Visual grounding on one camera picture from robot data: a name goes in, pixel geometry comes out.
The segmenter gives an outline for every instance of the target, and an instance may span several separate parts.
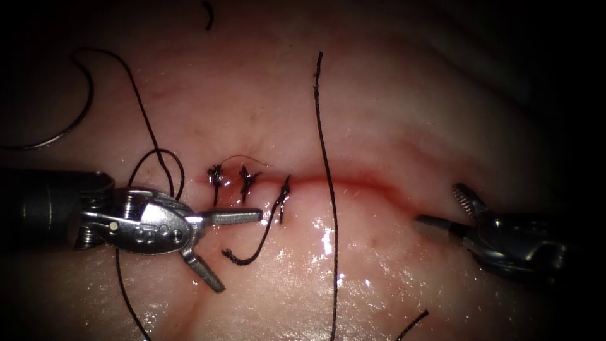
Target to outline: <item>black suture thread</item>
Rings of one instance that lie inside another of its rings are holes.
[[[336,333],[336,302],[338,297],[338,285],[339,280],[338,265],[339,265],[339,223],[336,216],[336,200],[335,200],[335,189],[333,187],[333,178],[330,176],[330,166],[328,165],[328,156],[326,155],[326,145],[324,144],[324,134],[322,134],[322,122],[320,120],[320,65],[322,63],[322,57],[324,53],[320,51],[318,54],[318,61],[316,63],[316,84],[314,85],[314,100],[316,101],[316,120],[318,122],[318,135],[320,138],[320,145],[322,146],[322,157],[324,158],[324,168],[326,169],[326,182],[328,183],[328,191],[330,192],[330,202],[333,205],[333,221],[335,222],[335,266],[333,269],[333,323],[330,330],[330,340],[335,339]]]
[[[160,154],[160,148],[158,147],[158,142],[156,141],[156,137],[153,134],[152,125],[150,124],[150,120],[147,117],[145,108],[143,107],[143,102],[141,101],[141,95],[139,95],[139,90],[137,89],[137,84],[135,84],[135,82],[134,82],[134,76],[133,76],[133,73],[131,72],[131,69],[128,67],[126,62],[120,56],[118,56],[117,54],[115,54],[111,51],[98,49],[96,47],[81,47],[79,49],[76,49],[74,51],[74,54],[78,51],[92,51],[92,52],[97,52],[97,53],[101,53],[101,54],[106,54],[110,57],[113,57],[115,60],[120,62],[120,64],[122,64],[122,67],[128,74],[128,78],[131,81],[131,85],[133,86],[134,94],[137,97],[137,103],[139,103],[139,109],[141,110],[143,119],[145,120],[145,125],[147,126],[147,131],[150,134],[154,151],[156,151],[156,155],[158,155],[158,163],[160,163],[160,165],[162,166],[162,169],[164,169],[164,172],[166,173],[166,177],[169,180],[170,193],[172,195],[172,193],[174,193],[174,185],[172,183],[172,176],[170,175],[169,169],[166,167],[166,164],[164,163],[164,158],[162,158],[162,155]]]
[[[119,248],[116,248],[116,271],[118,272],[118,283],[120,284],[120,291],[122,291],[122,298],[124,298],[124,303],[126,303],[126,307],[128,308],[128,311],[131,312],[134,322],[137,324],[137,327],[139,327],[139,330],[141,330],[141,333],[143,334],[143,337],[145,338],[145,340],[152,341],[152,338],[150,338],[149,334],[147,334],[147,332],[145,331],[145,328],[143,328],[141,321],[139,321],[139,319],[137,318],[137,314],[134,312],[133,306],[131,305],[131,301],[128,299],[128,295],[126,294],[126,288],[124,287],[124,280],[122,279],[122,271],[120,269],[120,249]]]
[[[206,8],[208,12],[208,24],[206,24],[206,31],[210,31],[210,28],[213,26],[215,22],[215,12],[213,11],[213,7],[210,6],[208,1],[202,1],[202,7]]]
[[[179,160],[178,156],[171,152],[168,149],[163,149],[160,148],[159,151],[161,153],[166,153],[169,154],[174,160],[175,162],[177,162],[177,165],[179,166],[179,172],[181,175],[181,183],[179,184],[179,190],[177,191],[177,195],[174,196],[174,198],[178,201],[181,198],[181,194],[183,194],[183,186],[185,185],[185,170],[183,169],[183,164],[181,163],[181,160]],[[128,186],[132,186],[133,181],[134,181],[134,177],[137,174],[137,172],[139,171],[139,168],[141,167],[141,165],[143,164],[143,162],[151,155],[153,155],[154,153],[156,153],[156,150],[150,150],[149,152],[147,152],[147,154],[145,154],[141,160],[139,161],[139,163],[137,163],[137,166],[135,166],[133,173],[131,174],[131,178],[128,180]]]
[[[126,64],[126,62],[120,56],[118,56],[117,54],[115,54],[115,53],[113,53],[111,51],[107,51],[107,50],[103,50],[103,49],[98,49],[98,48],[95,48],[95,47],[82,47],[82,48],[76,49],[72,53],[72,57],[75,56],[75,54],[77,52],[79,52],[79,51],[92,51],[92,52],[97,52],[97,53],[101,53],[101,54],[106,54],[106,55],[108,55],[110,57],[113,57],[114,59],[116,59],[117,61],[119,61],[120,64],[122,64],[122,67],[124,68],[124,70],[128,74],[128,77],[129,77],[129,79],[131,81],[131,84],[133,86],[133,90],[134,90],[135,96],[137,97],[137,102],[139,103],[139,108],[141,109],[141,113],[143,115],[143,119],[145,120],[145,124],[147,126],[147,130],[148,130],[148,132],[150,134],[151,141],[152,141],[153,147],[154,147],[153,150],[152,150],[152,153],[156,153],[156,155],[158,156],[158,162],[160,163],[160,165],[164,169],[164,172],[166,173],[167,179],[169,181],[170,195],[173,196],[174,195],[174,184],[172,182],[172,176],[170,175],[169,169],[166,167],[166,164],[164,163],[164,158],[162,157],[161,149],[158,147],[158,142],[156,141],[156,137],[153,134],[153,130],[152,130],[152,126],[150,124],[150,120],[148,119],[147,113],[145,112],[145,108],[143,107],[143,103],[141,101],[141,95],[139,94],[139,90],[137,89],[137,85],[134,82],[133,73],[131,72],[130,68],[128,67],[128,65]],[[90,76],[90,73],[84,67],[84,65],[82,65],[80,63],[78,63],[77,65],[82,70],[86,70],[85,74],[87,75],[87,78],[88,78],[88,76]],[[90,77],[90,85],[91,85],[90,88],[92,88],[92,77]],[[91,94],[92,94],[92,92],[89,91],[89,100],[90,101],[92,101],[92,98],[90,97]],[[174,153],[172,153],[172,152],[169,152],[169,153],[172,154],[173,157],[175,157],[175,159],[177,161],[177,164],[179,164],[179,168],[180,168],[181,174],[182,174],[182,179],[181,179],[181,186],[182,186],[183,183],[184,183],[184,179],[185,179],[183,167],[181,165],[181,162],[178,161],[177,156],[174,155]],[[140,161],[139,164],[137,165],[137,168],[133,172],[133,175],[131,176],[131,179],[129,181],[128,186],[132,185],[132,181],[134,179],[134,175],[136,174],[136,171],[138,170],[138,168],[140,167],[140,165],[142,163],[143,163],[143,161]],[[120,267],[120,258],[119,257],[120,257],[120,250],[118,248],[116,248],[116,271],[117,271],[117,274],[118,274],[118,282],[120,283],[120,290],[122,291],[122,297],[124,298],[124,303],[126,303],[126,306],[128,307],[129,311],[131,312],[131,315],[133,316],[134,322],[137,324],[137,327],[139,327],[139,329],[141,330],[141,333],[143,334],[143,336],[147,340],[151,341],[150,336],[147,334],[147,332],[143,328],[143,325],[139,321],[139,318],[137,317],[137,314],[134,312],[134,309],[131,306],[130,300],[128,299],[128,295],[126,294],[126,288],[124,287],[124,281],[122,279],[122,271],[121,271],[121,267]]]
[[[265,166],[265,167],[271,167],[271,168],[275,168],[275,167],[273,167],[272,165],[265,164],[265,163],[263,163],[263,162],[261,162],[261,161],[259,161],[259,160],[255,159],[254,157],[250,157],[250,156],[248,156],[248,155],[244,155],[244,154],[235,154],[235,155],[232,155],[232,156],[230,156],[230,157],[227,157],[227,158],[225,158],[223,161],[221,161],[220,165],[222,165],[222,164],[223,164],[225,161],[228,161],[229,159],[233,159],[234,157],[245,157],[245,158],[247,158],[247,159],[249,159],[249,160],[252,160],[252,161],[255,161],[256,163],[258,163],[258,164],[260,164],[260,165],[263,165],[263,166]]]
[[[206,172],[210,176],[213,186],[215,187],[215,199],[213,200],[213,207],[217,207],[217,199],[219,198],[219,187],[221,187],[221,175],[223,170],[221,165],[214,165],[213,168],[209,168]]]
[[[183,164],[181,163],[181,160],[179,160],[179,157],[175,153],[171,152],[170,150],[161,149],[161,148],[158,150],[153,149],[153,150],[150,150],[147,154],[145,154],[141,158],[141,160],[139,160],[139,162],[137,163],[137,166],[135,166],[133,173],[131,174],[131,178],[129,179],[126,186],[130,187],[133,185],[134,177],[137,174],[137,171],[139,170],[139,168],[141,167],[143,162],[149,156],[151,156],[152,154],[154,154],[156,152],[169,154],[175,160],[175,162],[177,162],[177,165],[179,166],[179,172],[181,173],[181,184],[179,185],[179,192],[177,192],[177,195],[175,196],[175,199],[179,200],[179,198],[181,197],[181,194],[183,192],[183,185],[185,184],[185,170],[183,169]],[[137,317],[137,314],[134,312],[134,309],[131,305],[131,301],[128,299],[128,295],[126,294],[126,288],[124,287],[124,281],[122,279],[122,270],[120,267],[120,249],[119,248],[116,248],[116,271],[118,272],[118,282],[120,283],[120,291],[122,292],[122,298],[124,298],[124,303],[126,303],[126,307],[128,308],[128,311],[131,312],[131,316],[133,317],[134,322],[137,324],[137,327],[139,327],[139,330],[141,330],[141,333],[143,334],[145,339],[147,341],[152,341],[152,338],[150,338],[150,336],[147,334],[147,332],[143,328],[143,325],[141,324],[141,321]]]
[[[78,67],[78,69],[80,69],[80,71],[82,71],[82,73],[84,73],[84,76],[86,77],[86,81],[88,83],[88,97],[86,98],[86,104],[84,105],[84,108],[82,108],[80,115],[78,115],[78,117],[76,117],[76,119],[69,126],[58,132],[58,134],[56,134],[55,136],[50,137],[46,140],[40,141],[38,143],[32,143],[30,145],[0,146],[0,149],[18,151],[47,147],[51,143],[62,138],[65,134],[69,133],[72,129],[74,129],[75,127],[77,127],[77,125],[84,121],[84,118],[86,118],[90,106],[93,104],[93,98],[95,96],[95,87],[93,83],[93,76],[90,74],[89,70],[87,70],[87,68],[79,60],[76,59],[76,52],[77,50],[71,53],[71,61]]]
[[[234,254],[232,253],[232,250],[230,250],[230,249],[221,250],[221,253],[225,257],[229,258],[229,260],[232,261],[233,264],[240,265],[240,266],[248,265],[248,264],[254,262],[254,260],[257,259],[257,257],[261,253],[261,249],[263,248],[263,244],[265,243],[265,239],[267,238],[267,233],[269,233],[269,231],[270,231],[271,221],[273,220],[273,215],[276,212],[278,205],[281,204],[282,202],[284,202],[284,198],[286,198],[286,196],[290,193],[290,186],[288,185],[289,179],[290,179],[290,175],[286,177],[286,181],[284,182],[284,185],[282,185],[282,189],[280,190],[280,195],[276,199],[276,202],[273,203],[273,207],[271,208],[270,217],[268,219],[267,226],[265,227],[265,233],[263,234],[263,237],[261,238],[261,242],[259,243],[259,246],[257,247],[257,251],[255,251],[255,253],[250,258],[246,258],[246,259],[242,260],[242,259],[234,256]]]
[[[240,194],[242,195],[242,203],[244,204],[246,203],[246,195],[250,191],[251,186],[254,184],[256,178],[261,174],[261,172],[250,174],[248,173],[246,167],[242,166],[242,169],[238,174],[240,174],[240,176],[242,176],[242,179],[244,180],[244,184],[242,184],[242,189],[240,190]]]
[[[412,327],[414,327],[417,323],[419,323],[420,320],[422,320],[427,315],[429,315],[429,312],[427,311],[427,309],[425,309],[425,311],[421,313],[421,315],[417,316],[417,318],[415,318],[408,326],[406,326],[406,328],[404,328],[404,330],[402,330],[400,336],[398,336],[396,341],[401,341],[404,335],[406,335],[406,333],[408,333],[408,331],[411,330]]]
[[[282,225],[282,218],[284,217],[284,200],[282,200],[282,203],[280,204],[280,213],[278,214],[278,219],[279,219],[279,223],[280,225]]]

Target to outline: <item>cut suture end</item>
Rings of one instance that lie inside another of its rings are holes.
[[[202,1],[202,7],[208,12],[208,24],[206,24],[205,30],[210,31],[215,22],[215,12],[213,11],[213,6],[210,6],[208,1]]]
[[[408,326],[406,326],[406,328],[404,328],[404,330],[402,330],[400,336],[398,336],[396,341],[401,341],[404,335],[406,335],[406,333],[408,333],[412,329],[412,327],[414,327],[417,323],[419,323],[420,320],[425,318],[427,315],[429,315],[429,312],[427,311],[427,309],[425,309],[425,311],[421,313],[421,315],[415,318]]]

